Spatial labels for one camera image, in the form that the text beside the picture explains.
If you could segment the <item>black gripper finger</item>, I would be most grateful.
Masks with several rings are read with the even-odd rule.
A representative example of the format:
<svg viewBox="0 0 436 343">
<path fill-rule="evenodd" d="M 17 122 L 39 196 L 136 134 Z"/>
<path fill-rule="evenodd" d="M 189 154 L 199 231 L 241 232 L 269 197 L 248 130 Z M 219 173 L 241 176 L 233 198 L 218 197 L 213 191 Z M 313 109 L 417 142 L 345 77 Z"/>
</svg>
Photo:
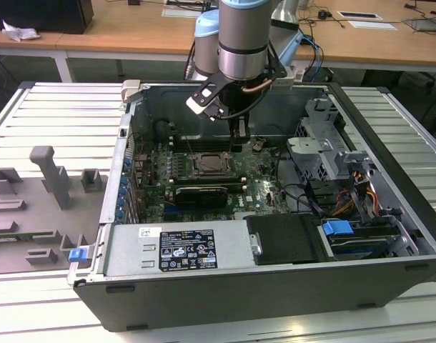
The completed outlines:
<svg viewBox="0 0 436 343">
<path fill-rule="evenodd" d="M 241 152 L 242 147 L 249 141 L 249 115 L 244 114 L 229 120 L 229 150 Z"/>
</svg>

